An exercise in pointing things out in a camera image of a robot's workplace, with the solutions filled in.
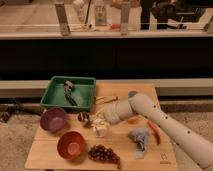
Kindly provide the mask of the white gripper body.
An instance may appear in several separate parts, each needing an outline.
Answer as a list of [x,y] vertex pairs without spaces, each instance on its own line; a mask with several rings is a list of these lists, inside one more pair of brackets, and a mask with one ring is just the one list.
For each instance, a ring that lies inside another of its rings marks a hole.
[[104,117],[110,124],[120,122],[120,118],[115,112],[115,103],[110,103],[104,108]]

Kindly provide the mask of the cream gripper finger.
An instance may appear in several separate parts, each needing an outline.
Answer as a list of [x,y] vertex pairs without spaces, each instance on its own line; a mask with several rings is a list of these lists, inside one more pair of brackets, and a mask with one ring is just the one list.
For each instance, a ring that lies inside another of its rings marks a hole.
[[92,117],[92,125],[98,126],[98,125],[105,125],[106,120],[102,114],[97,114]]

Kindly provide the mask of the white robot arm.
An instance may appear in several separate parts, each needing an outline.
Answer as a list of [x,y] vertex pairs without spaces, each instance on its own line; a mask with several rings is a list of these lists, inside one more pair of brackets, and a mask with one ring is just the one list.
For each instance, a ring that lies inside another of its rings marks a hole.
[[213,143],[167,115],[143,92],[130,91],[126,99],[107,104],[97,114],[110,125],[141,115],[160,127],[203,171],[213,171]]

